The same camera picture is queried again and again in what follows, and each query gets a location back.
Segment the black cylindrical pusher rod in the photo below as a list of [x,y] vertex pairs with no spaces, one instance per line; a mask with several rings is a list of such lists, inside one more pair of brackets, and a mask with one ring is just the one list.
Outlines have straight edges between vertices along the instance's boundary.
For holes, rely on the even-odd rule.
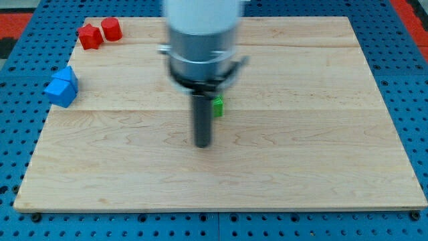
[[208,147],[212,140],[212,99],[201,94],[194,94],[191,97],[191,104],[194,143],[199,148]]

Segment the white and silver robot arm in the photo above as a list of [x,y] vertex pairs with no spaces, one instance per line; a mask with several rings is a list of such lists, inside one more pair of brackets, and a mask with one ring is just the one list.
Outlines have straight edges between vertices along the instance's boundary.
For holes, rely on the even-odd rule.
[[191,96],[193,141],[212,140],[213,100],[234,84],[247,58],[235,61],[241,0],[164,0],[170,79]]

